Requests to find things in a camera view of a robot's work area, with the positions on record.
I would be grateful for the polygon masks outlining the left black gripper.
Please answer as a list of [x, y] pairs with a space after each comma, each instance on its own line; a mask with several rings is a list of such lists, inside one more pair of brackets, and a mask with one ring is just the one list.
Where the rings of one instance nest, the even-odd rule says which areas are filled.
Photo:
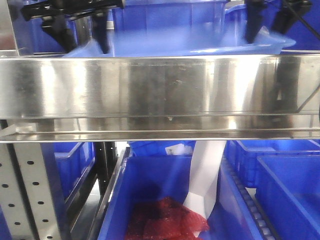
[[75, 49], [77, 44], [72, 30], [67, 27], [65, 16], [76, 20], [92, 15], [92, 37], [98, 42], [102, 52], [107, 54], [107, 11], [124, 7], [124, 0], [43, 0], [25, 5], [21, 14], [26, 21], [41, 18], [42, 31], [51, 36], [67, 53]]

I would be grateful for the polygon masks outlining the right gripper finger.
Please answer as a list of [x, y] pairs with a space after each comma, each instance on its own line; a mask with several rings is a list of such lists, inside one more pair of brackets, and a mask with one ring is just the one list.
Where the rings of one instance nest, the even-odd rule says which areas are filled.
[[303, 16], [312, 7], [310, 0], [282, 0], [279, 11], [271, 25], [271, 30], [280, 34], [286, 34], [296, 22], [301, 22], [308, 29], [310, 25]]
[[246, 0], [247, 23], [244, 38], [248, 43], [253, 43], [262, 27], [264, 2], [262, 0]]

